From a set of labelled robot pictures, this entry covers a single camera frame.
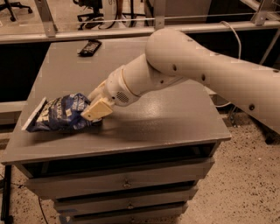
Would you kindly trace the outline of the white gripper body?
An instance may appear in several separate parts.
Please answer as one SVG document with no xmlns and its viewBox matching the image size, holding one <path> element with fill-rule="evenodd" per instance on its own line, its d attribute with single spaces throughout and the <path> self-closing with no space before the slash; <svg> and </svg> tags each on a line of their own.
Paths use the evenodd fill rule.
<svg viewBox="0 0 280 224">
<path fill-rule="evenodd" d="M 107 98 L 111 106 L 129 106 L 140 99 L 139 78 L 140 73 L 133 72 L 128 66 L 120 66 L 108 76 L 103 92 L 95 99 Z"/>
</svg>

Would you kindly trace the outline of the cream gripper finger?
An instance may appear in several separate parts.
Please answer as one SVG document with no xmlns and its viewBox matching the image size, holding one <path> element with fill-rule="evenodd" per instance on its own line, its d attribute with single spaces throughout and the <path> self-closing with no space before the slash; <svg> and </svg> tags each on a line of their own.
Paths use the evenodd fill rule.
<svg viewBox="0 0 280 224">
<path fill-rule="evenodd" d="M 88 121 L 94 121 L 99 120 L 104 116 L 108 116 L 112 112 L 113 109 L 111 103 L 107 98 L 102 97 L 92 101 L 80 115 Z"/>
<path fill-rule="evenodd" d="M 98 87 L 96 87 L 89 95 L 88 99 L 93 101 L 99 94 L 103 92 L 106 81 L 104 80 Z"/>
</svg>

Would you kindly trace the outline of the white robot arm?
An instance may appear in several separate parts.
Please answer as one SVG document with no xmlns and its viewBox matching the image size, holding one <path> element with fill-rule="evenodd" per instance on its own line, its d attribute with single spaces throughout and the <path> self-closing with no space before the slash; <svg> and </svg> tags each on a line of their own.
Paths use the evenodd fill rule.
<svg viewBox="0 0 280 224">
<path fill-rule="evenodd" d="M 276 133 L 280 132 L 280 71 L 206 49 L 181 31 L 151 34 L 144 54 L 113 71 L 81 116 L 95 121 L 150 91 L 192 80 L 210 88 Z"/>
</svg>

